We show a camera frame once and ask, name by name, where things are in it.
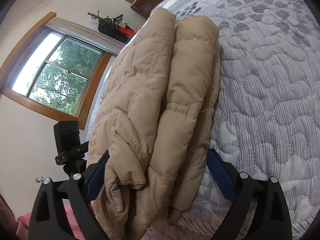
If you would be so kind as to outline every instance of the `mattress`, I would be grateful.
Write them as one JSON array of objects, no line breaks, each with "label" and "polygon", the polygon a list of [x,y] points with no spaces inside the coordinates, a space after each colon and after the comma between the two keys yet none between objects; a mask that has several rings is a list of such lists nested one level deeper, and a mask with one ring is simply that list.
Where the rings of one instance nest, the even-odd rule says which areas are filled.
[{"label": "mattress", "polygon": [[[210,147],[255,179],[278,177],[293,239],[299,239],[320,208],[320,27],[314,16],[303,0],[166,0],[159,6],[177,19],[206,15],[220,28]],[[230,206],[206,167],[178,225],[154,223],[144,239],[210,239]],[[253,202],[239,239],[254,209]]]}]

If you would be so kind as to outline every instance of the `window pane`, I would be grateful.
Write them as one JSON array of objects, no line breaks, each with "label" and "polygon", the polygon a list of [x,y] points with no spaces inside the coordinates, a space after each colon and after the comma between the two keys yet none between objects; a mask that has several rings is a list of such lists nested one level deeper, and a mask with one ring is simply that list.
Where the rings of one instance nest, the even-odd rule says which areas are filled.
[{"label": "window pane", "polygon": [[38,77],[30,98],[73,115],[86,80],[47,64]]},{"label": "window pane", "polygon": [[52,54],[49,61],[89,77],[100,54],[100,51],[88,45],[66,38]]},{"label": "window pane", "polygon": [[29,89],[29,85],[36,74],[38,68],[48,56],[50,51],[57,45],[62,38],[61,35],[56,33],[50,33],[38,46],[35,52],[31,55],[27,63],[21,70],[16,82],[12,89],[22,95],[26,95]]}]

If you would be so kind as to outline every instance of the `red cloth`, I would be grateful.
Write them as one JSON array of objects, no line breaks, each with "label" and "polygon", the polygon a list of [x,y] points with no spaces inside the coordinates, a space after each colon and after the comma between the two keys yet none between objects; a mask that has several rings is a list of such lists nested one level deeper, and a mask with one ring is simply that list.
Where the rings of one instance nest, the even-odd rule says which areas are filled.
[{"label": "red cloth", "polygon": [[[75,238],[77,238],[79,240],[85,240],[84,236],[79,228],[79,225],[77,223],[75,214],[73,213],[73,210],[71,208],[71,205],[64,206],[64,209],[66,211],[66,215],[67,215],[70,227],[72,229],[72,232],[73,232]],[[24,216],[18,217],[18,221],[20,221],[25,228],[29,228],[30,219],[31,219],[31,212],[24,215]]]}]

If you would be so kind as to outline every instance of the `sky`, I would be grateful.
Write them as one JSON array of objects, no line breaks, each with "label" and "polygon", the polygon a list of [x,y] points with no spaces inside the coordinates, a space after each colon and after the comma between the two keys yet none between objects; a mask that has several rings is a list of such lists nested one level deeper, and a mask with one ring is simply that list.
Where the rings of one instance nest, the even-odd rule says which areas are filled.
[{"label": "sky", "polygon": [[[12,89],[22,95],[26,95],[28,92],[28,84],[30,85],[33,76],[36,71],[45,60],[50,51],[57,45],[62,35],[57,33],[50,33],[31,55],[23,69],[21,70],[16,82],[14,83]],[[51,56],[50,60],[54,61],[58,58],[59,53],[55,51]]]}]

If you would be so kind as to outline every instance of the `red object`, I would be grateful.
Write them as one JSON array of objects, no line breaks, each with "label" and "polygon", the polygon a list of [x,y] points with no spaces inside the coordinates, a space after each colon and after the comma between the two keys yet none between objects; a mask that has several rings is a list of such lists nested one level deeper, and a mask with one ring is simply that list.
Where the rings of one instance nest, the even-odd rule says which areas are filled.
[{"label": "red object", "polygon": [[124,28],[121,28],[119,26],[116,26],[116,28],[117,28],[118,31],[121,31],[122,33],[127,34],[129,36],[134,36],[135,35],[135,32],[132,31],[132,30],[124,29]]}]

